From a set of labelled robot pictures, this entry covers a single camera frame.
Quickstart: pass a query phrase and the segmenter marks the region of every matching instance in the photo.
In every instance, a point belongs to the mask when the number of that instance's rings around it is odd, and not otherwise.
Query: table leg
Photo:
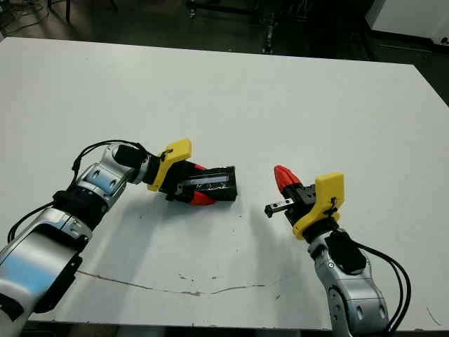
[[[115,0],[109,0],[111,2],[112,7],[114,7],[114,10],[116,12],[119,11],[119,7],[117,6],[117,2],[115,2]]]
[[[70,22],[70,5],[72,4],[72,0],[67,0],[65,3],[65,20]]]

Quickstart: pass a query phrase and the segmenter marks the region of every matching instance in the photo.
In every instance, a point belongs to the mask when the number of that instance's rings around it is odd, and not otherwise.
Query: black object
[[[114,7],[114,10],[116,12],[119,11],[119,7],[117,6],[117,2],[115,2],[115,0],[109,0],[109,2],[111,3],[112,7]],[[47,7],[49,10],[51,10],[51,5],[52,5],[52,1],[51,0],[47,0]],[[72,0],[66,0],[65,2],[65,20],[70,23],[70,9],[72,7]]]
[[[310,186],[303,186],[301,183],[292,184],[283,189],[282,195],[284,198],[291,198],[294,201],[285,212],[288,221],[294,226],[314,207],[316,202],[315,184]]]
[[[331,230],[336,230],[338,224],[334,218],[328,216],[327,218],[321,219],[310,225],[302,232],[302,237],[306,240],[308,244],[312,243],[320,235],[330,232]]]
[[[364,34],[365,14],[373,2],[374,0],[283,0],[281,10],[269,17],[262,52],[272,53],[276,27],[306,22],[311,57],[334,58],[336,45],[347,39],[350,32],[360,32],[368,58],[375,60]]]
[[[109,209],[99,195],[79,186],[69,188],[67,191],[57,191],[53,199],[55,208],[76,216],[91,230],[97,227]]]
[[[346,274],[353,275],[366,267],[366,257],[359,251],[346,232],[334,230],[325,238],[330,258]]]
[[[60,301],[62,296],[66,293],[70,285],[75,280],[75,272],[78,270],[82,258],[78,254],[74,255],[64,270],[58,275],[49,290],[45,293],[43,298],[37,303],[34,308],[35,313],[42,313],[52,310]]]
[[[217,201],[234,201],[237,197],[234,166],[202,170],[182,183],[184,193],[204,193]]]
[[[21,314],[23,314],[23,307],[14,298],[0,293],[0,310],[3,310],[14,322]]]
[[[252,9],[221,6],[219,4],[212,4],[212,1],[209,1],[208,3],[201,3],[195,0],[186,0],[185,5],[190,10],[190,18],[192,19],[195,18],[197,9],[206,9],[208,11],[218,11],[240,15],[251,15],[254,18],[255,22],[259,21],[263,13],[262,0],[256,0],[255,5]]]
[[[139,170],[142,162],[147,158],[147,153],[135,147],[120,144],[114,154],[114,159],[120,165]]]
[[[191,202],[195,192],[201,192],[217,201],[234,201],[237,196],[233,166],[203,170],[190,161],[174,163],[163,181],[161,192],[167,200]]]

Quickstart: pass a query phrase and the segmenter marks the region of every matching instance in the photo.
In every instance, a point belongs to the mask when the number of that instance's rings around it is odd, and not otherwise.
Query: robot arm
[[[377,335],[395,332],[410,303],[410,280],[406,271],[392,258],[375,249],[354,242],[337,224],[337,212],[344,202],[344,180],[340,173],[316,179],[304,186],[287,168],[274,168],[279,191],[285,200],[265,206],[269,218],[279,211],[293,226],[293,234],[305,239],[315,262],[315,271],[328,297],[330,321],[338,337]],[[371,264],[360,249],[373,253],[393,266],[400,281],[398,310],[389,321],[387,304],[371,275]],[[402,283],[397,268],[403,273],[408,295],[402,306]]]
[[[149,189],[194,205],[236,197],[234,168],[205,170],[185,161],[188,139],[154,156],[137,143],[108,142],[100,162],[79,178],[83,153],[75,160],[74,179],[65,191],[0,251],[0,327],[2,336],[18,336],[33,312],[52,310],[74,281],[81,253],[102,217],[113,207],[127,183],[144,182]],[[195,188],[189,181],[202,179]]]

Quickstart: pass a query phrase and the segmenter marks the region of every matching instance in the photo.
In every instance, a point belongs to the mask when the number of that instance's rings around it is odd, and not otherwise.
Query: gray floor
[[[223,0],[223,3],[250,6],[252,0]],[[57,2],[48,12],[45,6],[37,12],[15,13],[11,20],[6,13],[0,13],[0,27],[4,35],[15,37],[34,37],[46,39],[66,39],[95,41],[141,46],[162,46],[191,48],[210,51],[229,51],[235,53],[261,53],[265,25],[253,23],[247,17],[199,11],[191,20],[181,0],[117,0],[116,12],[109,0],[73,0],[71,23],[65,21],[65,2]],[[275,10],[276,0],[265,0],[266,13]],[[38,25],[21,29],[44,18]],[[404,42],[395,38],[369,37],[369,44],[377,60],[414,64],[439,95],[449,104],[449,51],[434,52],[421,42]],[[276,29],[274,54],[309,56],[308,34],[304,24],[286,25]],[[368,54],[358,34],[351,34],[337,47],[337,57],[352,60],[367,60]],[[148,334],[141,328],[121,329],[117,326],[67,326],[66,324],[31,324],[23,336],[159,336]],[[166,336],[299,336],[288,331],[252,331],[172,328]],[[428,336],[429,333],[400,333],[400,336]],[[444,333],[431,333],[443,336]],[[302,332],[301,336],[330,336],[330,333]]]

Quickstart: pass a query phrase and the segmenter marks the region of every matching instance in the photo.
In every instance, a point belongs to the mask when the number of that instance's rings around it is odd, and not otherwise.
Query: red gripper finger
[[[289,185],[301,183],[301,180],[292,171],[282,165],[274,167],[274,178],[280,193]]]
[[[215,199],[209,197],[208,195],[201,193],[201,192],[194,192],[194,198],[191,202],[189,202],[190,205],[194,206],[205,206],[205,205],[211,205],[215,203]]]

